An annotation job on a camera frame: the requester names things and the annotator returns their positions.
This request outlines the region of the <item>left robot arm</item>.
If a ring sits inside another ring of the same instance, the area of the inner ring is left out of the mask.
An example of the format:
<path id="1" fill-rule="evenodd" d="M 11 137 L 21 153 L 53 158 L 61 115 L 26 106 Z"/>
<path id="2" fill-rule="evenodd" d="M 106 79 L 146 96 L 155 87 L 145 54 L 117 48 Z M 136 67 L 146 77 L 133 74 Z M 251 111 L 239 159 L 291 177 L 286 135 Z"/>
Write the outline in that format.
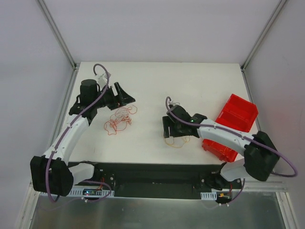
<path id="1" fill-rule="evenodd" d="M 115 110 L 134 102 L 135 98 L 128 95 L 118 82 L 114 87 L 100 87 L 94 79 L 83 80 L 80 94 L 69 110 L 67 126 L 42 156 L 34 156 L 30 161 L 34 190 L 65 197 L 74 185 L 84 180 L 91 186 L 97 185 L 101 175 L 94 170 L 94 165 L 80 162 L 69 167 L 70 156 L 98 109 L 108 107 Z"/>

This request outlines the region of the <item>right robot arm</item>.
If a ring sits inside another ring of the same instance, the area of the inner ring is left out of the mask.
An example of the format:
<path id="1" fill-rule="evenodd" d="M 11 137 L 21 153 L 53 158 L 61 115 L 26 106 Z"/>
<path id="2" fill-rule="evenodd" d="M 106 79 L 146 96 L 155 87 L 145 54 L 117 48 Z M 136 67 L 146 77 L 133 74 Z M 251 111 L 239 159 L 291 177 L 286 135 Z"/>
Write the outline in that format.
<path id="1" fill-rule="evenodd" d="M 218 171 L 204 179 L 207 186 L 216 190 L 246 176 L 265 182 L 279 160 L 272 140 L 262 131 L 252 135 L 218 124 L 202 114 L 190 116 L 180 105 L 171 105 L 162 122 L 164 138 L 194 136 L 219 143 L 243 156 L 223 163 Z"/>

